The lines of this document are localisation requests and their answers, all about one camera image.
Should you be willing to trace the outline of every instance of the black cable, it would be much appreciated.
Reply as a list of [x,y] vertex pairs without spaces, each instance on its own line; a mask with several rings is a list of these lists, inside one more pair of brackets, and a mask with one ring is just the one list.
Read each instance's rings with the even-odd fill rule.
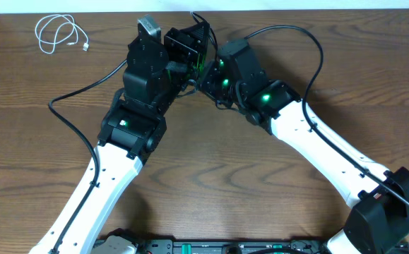
[[199,14],[197,14],[197,13],[191,12],[191,16],[193,17],[193,19],[194,19],[195,22],[197,22],[197,23],[199,23],[199,21],[195,18],[195,16],[198,17],[198,18],[200,18],[203,22],[206,22],[207,24],[209,24],[209,29],[211,30],[211,34],[212,34],[212,36],[213,36],[213,39],[212,39],[212,37],[209,37],[209,39],[211,39],[211,43],[212,43],[213,47],[215,48],[215,62],[216,62],[216,61],[217,61],[217,52],[218,52],[218,43],[217,43],[217,37],[215,36],[215,33],[213,32],[213,29],[212,29],[212,27],[211,27],[211,24],[210,24],[209,22],[207,22],[206,19],[204,19],[203,17],[201,17],[201,16],[200,16]]
[[309,254],[300,250],[293,250],[289,248],[268,248],[258,251],[253,251],[248,254],[268,254],[268,253],[290,253],[290,254]]
[[333,148],[340,156],[342,156],[344,159],[346,159],[347,161],[349,161],[349,163],[351,163],[356,169],[358,169],[359,171],[361,171],[362,174],[364,174],[365,176],[369,177],[371,180],[373,180],[375,183],[377,183],[379,186],[381,186],[382,188],[384,188],[385,190],[387,190],[390,194],[392,194],[394,197],[396,197],[397,199],[399,199],[403,204],[405,204],[406,206],[409,207],[409,202],[402,197],[400,194],[398,194],[397,192],[395,192],[395,190],[391,189],[390,187],[388,187],[383,181],[381,181],[380,179],[378,179],[376,176],[372,175],[369,172],[369,169],[365,169],[364,167],[362,167],[361,165],[359,165],[352,157],[350,157],[349,155],[347,155],[344,151],[342,151],[338,146],[336,146],[335,144],[333,144],[324,134],[322,134],[319,129],[317,128],[317,125],[315,123],[313,123],[310,119],[310,117],[308,116],[307,113],[307,108],[306,108],[306,101],[308,98],[308,94],[309,91],[311,90],[311,86],[313,85],[314,81],[316,80],[320,70],[322,69],[322,65],[324,64],[324,50],[322,49],[322,46],[320,45],[319,41],[317,40],[317,38],[315,38],[315,36],[313,36],[313,34],[311,34],[308,30],[304,29],[304,28],[300,28],[294,25],[272,25],[269,26],[267,28],[263,28],[260,30],[257,30],[256,32],[251,33],[250,35],[246,36],[244,39],[249,39],[252,38],[255,35],[258,35],[262,32],[268,31],[268,30],[272,30],[272,29],[293,29],[293,30],[298,30],[300,32],[303,32],[304,34],[306,34],[309,38],[311,38],[313,40],[313,42],[316,44],[316,46],[319,48],[319,53],[320,53],[320,62],[319,62],[319,67],[317,68],[316,73],[312,76],[311,80],[309,81],[308,86],[306,87],[306,90],[304,92],[304,96],[303,96],[303,100],[302,100],[302,110],[303,110],[303,115],[304,118],[306,119],[306,122],[309,124],[309,126],[311,127],[311,129],[313,131],[316,132],[316,134],[327,144],[329,145],[331,148]]
[[50,250],[50,253],[58,253],[58,248],[61,245],[61,243],[63,242],[63,237],[66,235],[66,232],[68,231],[69,227],[71,226],[72,222],[74,221],[74,219],[77,217],[77,214],[80,212],[80,209],[82,208],[82,206],[85,204],[85,201],[88,199],[88,197],[91,194],[91,191],[93,190],[94,187],[97,186],[97,179],[99,178],[99,160],[97,159],[97,155],[93,149],[93,146],[91,145],[90,141],[88,141],[88,139],[84,136],[83,133],[81,133],[77,127],[75,127],[70,121],[66,120],[61,114],[59,114],[55,109],[53,104],[55,102],[58,102],[59,100],[62,99],[66,99],[69,97],[72,97],[74,95],[78,95],[81,92],[85,92],[86,90],[89,90],[103,82],[105,82],[107,79],[109,79],[111,76],[113,76],[113,74],[115,74],[122,66],[124,66],[126,64],[127,60],[122,61],[122,63],[120,63],[118,65],[118,67],[116,67],[111,73],[109,73],[108,75],[106,75],[104,78],[102,78],[101,80],[94,82],[93,84],[84,87],[82,89],[79,89],[75,92],[71,92],[67,95],[62,95],[60,97],[57,97],[53,100],[51,100],[49,102],[49,109],[50,111],[58,118],[60,119],[63,123],[65,123],[72,131],[74,131],[78,137],[85,143],[86,147],[88,148],[88,150],[90,151],[91,157],[93,158],[93,162],[95,165],[94,168],[94,177],[93,177],[93,181],[90,183],[90,187],[88,188],[88,190],[86,191],[85,195],[83,196],[82,200],[80,201],[80,203],[78,204],[76,210],[74,211],[74,213],[71,215],[71,218],[69,219],[69,221],[66,223],[66,225],[63,228],[63,231],[61,231],[57,242],[55,243],[54,247]]
[[233,111],[235,111],[235,112],[237,112],[237,113],[241,113],[242,115],[245,115],[244,113],[242,113],[240,110],[238,110],[238,109],[235,109],[235,108],[233,108],[233,107],[219,107],[218,105],[221,105],[222,104],[222,102],[220,101],[220,100],[216,100],[215,101],[215,106],[217,107],[217,109],[219,109],[219,110],[233,110]]
[[243,100],[242,100],[242,95],[240,94],[240,85],[242,84],[242,81],[241,80],[238,80],[236,83],[235,83],[235,94],[236,94],[236,96],[237,96],[237,100],[239,100],[239,105],[243,108],[243,109],[246,109],[246,107],[245,107],[245,104],[244,104],[244,102],[243,102]]

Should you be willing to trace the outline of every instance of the white wall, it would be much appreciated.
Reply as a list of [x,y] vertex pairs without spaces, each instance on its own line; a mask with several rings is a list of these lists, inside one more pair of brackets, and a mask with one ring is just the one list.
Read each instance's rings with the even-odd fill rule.
[[409,8],[409,0],[0,0],[0,13]]

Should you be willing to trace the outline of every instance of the wire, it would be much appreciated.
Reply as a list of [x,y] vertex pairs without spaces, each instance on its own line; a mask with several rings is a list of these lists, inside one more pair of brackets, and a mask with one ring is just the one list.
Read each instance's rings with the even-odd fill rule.
[[[40,23],[41,23],[44,19],[46,19],[46,18],[50,18],[50,19],[49,19],[49,21],[47,21],[47,22],[44,24],[44,26],[41,28],[40,32],[38,33],[38,32],[37,32],[38,26],[39,26]],[[53,42],[47,42],[47,41],[42,40],[42,39],[41,39],[42,31],[44,31],[44,29],[45,29],[53,20],[55,20],[55,19],[57,19],[57,18],[64,18],[64,19],[67,20],[67,22],[61,24],[61,25],[57,28],[57,31],[55,32],[55,37],[54,37],[54,41],[53,41]],[[65,38],[63,38],[62,40],[60,40],[60,41],[58,42],[58,41],[57,41],[58,32],[60,31],[60,29],[61,29],[64,25],[71,25],[71,26],[72,26],[72,31],[71,31],[71,33],[70,33],[68,36],[66,36]],[[85,35],[85,37],[86,37],[86,42],[85,42],[85,44],[83,44],[83,50],[87,51],[87,50],[88,50],[88,47],[89,47],[89,44],[88,44],[88,42],[89,42],[88,36],[86,35],[85,31],[83,31],[83,29],[76,24],[76,21],[74,20],[74,18],[73,18],[71,15],[69,15],[69,14],[65,14],[65,15],[62,15],[62,14],[52,14],[52,15],[45,16],[44,18],[41,18],[41,19],[36,23],[36,26],[35,26],[35,35],[36,35],[36,38],[37,38],[37,40],[38,40],[38,44],[39,44],[39,46],[40,46],[41,51],[44,52],[44,53],[46,53],[46,54],[53,54],[54,51],[55,51],[55,46],[56,46],[57,44],[62,43],[62,42],[65,41],[65,40],[67,40],[68,38],[70,38],[70,36],[72,36],[72,34],[73,34],[74,32],[76,33],[76,41],[75,41],[75,42],[68,42],[67,45],[74,45],[74,44],[76,44],[76,43],[78,42],[78,32],[77,32],[77,28],[78,28],[78,29]],[[52,50],[51,50],[50,52],[45,51],[45,50],[42,48],[42,43],[53,45]]]
[[306,253],[300,250],[293,250],[289,248],[268,248],[268,249],[253,251],[248,254],[268,254],[268,253],[309,254],[309,253]]
[[235,111],[235,112],[237,112],[237,113],[241,113],[242,115],[245,115],[243,112],[241,112],[240,110],[238,110],[238,109],[235,109],[235,108],[233,108],[233,107],[219,107],[218,105],[221,105],[222,104],[222,102],[220,101],[220,100],[216,100],[215,101],[215,106],[217,107],[217,109],[219,109],[219,110],[233,110],[233,111]]
[[241,80],[238,80],[236,83],[235,83],[235,94],[236,94],[236,96],[237,96],[237,100],[239,101],[239,104],[240,104],[240,106],[243,108],[243,109],[246,109],[246,107],[245,107],[245,105],[244,105],[244,102],[243,102],[243,99],[242,99],[242,96],[240,95],[240,85],[242,84],[242,81]]
[[108,80],[111,76],[113,76],[113,74],[115,74],[122,66],[124,66],[126,64],[127,60],[122,61],[122,63],[120,63],[111,73],[107,74],[104,78],[102,78],[101,80],[94,82],[93,84],[84,87],[82,89],[79,89],[75,92],[71,92],[67,95],[62,95],[60,97],[54,98],[53,100],[51,100],[49,102],[49,109],[50,111],[58,118],[60,119],[63,123],[65,123],[72,131],[74,131],[78,137],[85,143],[86,147],[88,148],[88,151],[90,151],[91,157],[93,158],[93,162],[95,165],[95,170],[94,170],[94,177],[93,177],[93,181],[90,183],[90,187],[88,188],[88,190],[86,191],[85,195],[83,196],[82,200],[80,201],[80,203],[78,204],[76,210],[74,211],[74,213],[71,215],[71,218],[69,219],[69,221],[66,223],[66,225],[63,228],[63,231],[61,231],[57,242],[55,243],[53,249],[50,250],[50,253],[56,254],[58,253],[58,248],[60,246],[60,244],[63,241],[63,237],[66,235],[66,232],[68,231],[69,227],[72,225],[72,222],[74,221],[74,219],[77,217],[77,214],[80,212],[82,206],[85,204],[85,201],[88,199],[88,197],[91,194],[91,191],[93,190],[94,187],[97,186],[97,179],[99,178],[99,170],[100,170],[100,165],[99,165],[99,160],[97,159],[97,155],[93,149],[93,146],[91,145],[90,141],[88,141],[88,139],[84,136],[83,133],[81,133],[77,127],[75,127],[70,121],[68,121],[67,119],[65,119],[61,114],[59,114],[55,109],[54,109],[54,103],[58,102],[59,100],[62,99],[66,99],[69,97],[72,97],[74,95],[78,95],[81,92],[85,92],[86,90],[89,90],[103,82],[105,82],[106,80]]
[[206,19],[204,19],[203,17],[201,17],[199,14],[194,13],[193,11],[190,11],[190,15],[191,17],[195,20],[196,23],[199,23],[199,21],[196,19],[196,17],[200,18],[203,22],[209,24],[209,29],[211,31],[211,34],[213,36],[209,37],[209,39],[211,40],[211,43],[213,45],[213,47],[215,48],[215,62],[217,61],[217,52],[218,52],[218,43],[217,43],[217,37],[215,36],[215,33],[213,32],[213,29],[211,27],[211,24],[209,22],[207,22]]
[[315,38],[315,36],[313,36],[313,34],[311,34],[308,30],[304,29],[304,28],[300,28],[294,25],[272,25],[269,26],[267,28],[262,28],[260,30],[257,30],[256,32],[251,33],[250,35],[247,35],[244,39],[249,39],[252,38],[255,35],[258,35],[262,32],[268,31],[268,30],[272,30],[272,29],[293,29],[293,30],[298,30],[300,32],[303,32],[304,34],[306,34],[309,38],[311,38],[311,40],[316,44],[317,48],[319,48],[319,53],[320,53],[320,62],[319,62],[319,67],[317,68],[316,73],[312,76],[311,80],[309,81],[308,86],[306,87],[306,90],[304,92],[304,96],[302,99],[302,110],[303,110],[303,115],[304,118],[306,119],[306,122],[309,124],[309,126],[311,127],[311,129],[327,144],[329,145],[331,148],[333,148],[340,156],[342,156],[344,159],[346,159],[347,161],[349,161],[349,163],[351,163],[356,169],[358,169],[359,171],[361,171],[362,174],[364,174],[365,176],[369,177],[371,180],[373,180],[375,183],[377,183],[379,186],[381,186],[382,188],[384,188],[385,190],[387,190],[390,194],[392,194],[394,197],[396,197],[397,199],[399,199],[403,204],[405,204],[406,206],[409,207],[409,202],[402,197],[400,194],[398,194],[397,192],[395,192],[395,190],[391,189],[389,186],[387,186],[383,181],[381,181],[380,179],[378,179],[376,176],[372,175],[369,172],[369,169],[366,169],[364,167],[362,167],[361,165],[359,165],[352,157],[350,157],[349,155],[347,155],[344,151],[342,151],[338,146],[336,146],[335,144],[333,144],[323,133],[320,132],[320,130],[318,129],[317,125],[315,123],[312,122],[312,120],[310,119],[310,117],[308,116],[308,112],[307,112],[307,98],[309,95],[309,91],[311,90],[311,86],[314,84],[314,81],[316,80],[318,74],[320,73],[320,70],[322,69],[322,65],[324,64],[324,50],[322,49],[322,46],[320,45],[319,41],[317,40],[317,38]]

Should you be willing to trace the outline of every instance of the black bracket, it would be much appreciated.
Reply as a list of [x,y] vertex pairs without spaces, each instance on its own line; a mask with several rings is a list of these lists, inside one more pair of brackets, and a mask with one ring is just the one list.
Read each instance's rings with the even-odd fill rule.
[[132,101],[119,100],[102,122],[99,145],[111,143],[127,150],[127,157],[138,156],[143,163],[156,149],[167,130],[165,117]]
[[[409,202],[409,171],[401,167],[386,174],[385,184]],[[379,186],[359,195],[343,228],[350,242],[361,253],[384,254],[409,234],[409,207]]]
[[271,135],[271,119],[292,101],[300,101],[300,95],[285,82],[268,79],[246,40],[228,42],[218,50],[218,58],[204,68],[199,90],[216,104],[236,104],[249,123]]

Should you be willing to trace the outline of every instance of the green terminal connector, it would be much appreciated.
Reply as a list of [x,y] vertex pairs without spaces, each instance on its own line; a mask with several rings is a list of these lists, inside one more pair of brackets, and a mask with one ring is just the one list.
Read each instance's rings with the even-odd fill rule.
[[281,244],[275,244],[273,245],[273,248],[283,248]]
[[182,244],[182,254],[191,254],[191,244]]

